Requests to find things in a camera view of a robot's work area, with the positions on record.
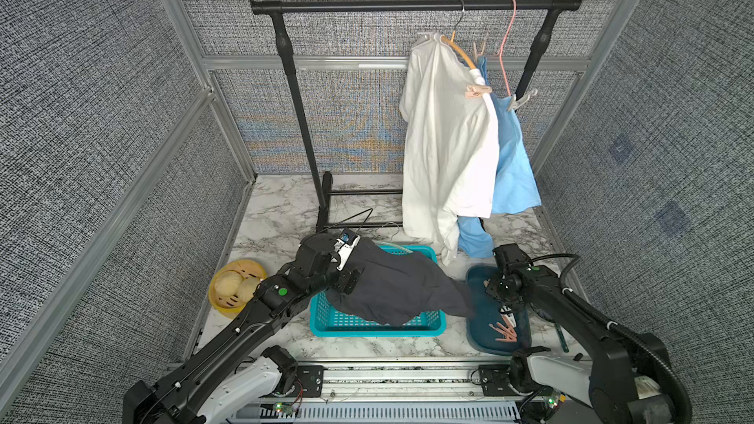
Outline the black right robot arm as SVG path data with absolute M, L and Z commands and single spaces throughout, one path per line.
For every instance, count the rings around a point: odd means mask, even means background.
M 581 360 L 547 347 L 512 353 L 508 381 L 533 398 L 543 388 L 589 406 L 603 423 L 689 423 L 689 393 L 673 371 L 664 343 L 609 318 L 515 243 L 493 250 L 497 264 L 486 292 L 505 312 L 538 310 L 583 347 Z

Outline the beige clothespin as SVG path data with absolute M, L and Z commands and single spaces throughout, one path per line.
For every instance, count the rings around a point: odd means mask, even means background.
M 538 96 L 539 90 L 537 88 L 534 88 L 534 90 L 528 90 L 527 92 L 524 92 L 522 97 L 516 97 L 513 96 L 511 99 L 511 102 L 508 107 L 509 112 L 516 112 L 518 109 L 522 108 L 522 106 L 528 104 L 530 100 L 533 98 L 536 98 Z

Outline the dark grey garment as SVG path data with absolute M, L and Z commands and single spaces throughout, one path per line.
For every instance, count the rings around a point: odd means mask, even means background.
M 470 288 L 419 252 L 393 254 L 363 238 L 347 265 L 359 272 L 353 290 L 346 294 L 331 288 L 325 293 L 339 312 L 391 327 L 402 327 L 429 311 L 475 316 Z

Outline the light blue t-shirt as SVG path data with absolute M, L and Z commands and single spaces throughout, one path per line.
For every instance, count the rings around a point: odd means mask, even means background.
M 492 214 L 518 214 L 542 204 L 526 153 L 518 115 L 509 107 L 512 96 L 491 93 L 498 119 L 499 157 L 496 168 Z M 493 256 L 493 238 L 480 218 L 459 217 L 459 249 L 472 258 Z

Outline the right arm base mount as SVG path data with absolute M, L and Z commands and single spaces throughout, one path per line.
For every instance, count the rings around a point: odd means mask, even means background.
M 486 398 L 514 397 L 518 392 L 512 387 L 508 364 L 482 364 L 469 374 L 469 382 L 481 388 Z

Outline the white t-shirt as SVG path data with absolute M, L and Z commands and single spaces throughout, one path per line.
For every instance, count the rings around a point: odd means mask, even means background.
M 459 217 L 492 212 L 499 157 L 491 94 L 468 99 L 469 84 L 486 86 L 440 33 L 424 33 L 408 57 L 400 113 L 406 121 L 404 231 L 439 250 L 443 264 L 459 250 Z

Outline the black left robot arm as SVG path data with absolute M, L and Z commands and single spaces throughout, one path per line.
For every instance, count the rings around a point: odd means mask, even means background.
M 246 369 L 241 364 L 310 300 L 333 287 L 353 288 L 349 266 L 361 237 L 352 230 L 305 238 L 293 261 L 263 280 L 231 323 L 198 353 L 148 386 L 139 381 L 123 399 L 125 423 L 224 423 L 254 398 L 288 394 L 298 363 L 271 347 Z

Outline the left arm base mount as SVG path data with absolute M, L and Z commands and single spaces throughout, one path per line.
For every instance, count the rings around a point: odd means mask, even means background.
M 324 385 L 326 368 L 321 365 L 300 365 L 296 371 L 292 388 L 285 398 L 320 398 Z

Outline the pink clothes hanger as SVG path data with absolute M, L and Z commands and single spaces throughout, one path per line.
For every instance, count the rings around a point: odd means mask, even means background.
M 508 44 L 508 40 L 512 32 L 512 27 L 514 26 L 514 22 L 516 21 L 516 15 L 518 15 L 518 2 L 516 0 L 510 0 L 510 2 L 512 4 L 512 15 L 510 16 L 510 19 L 508 21 L 505 34 L 502 38 L 502 41 L 500 43 L 498 53 L 497 53 L 499 66 L 503 74 L 503 82 L 505 85 L 506 95 L 508 97 L 512 97 L 512 90 L 511 90 L 510 80 L 508 77 L 508 72 L 506 69 L 505 62 L 504 62 L 504 57 L 505 57 L 505 52 L 506 52 L 506 46 Z

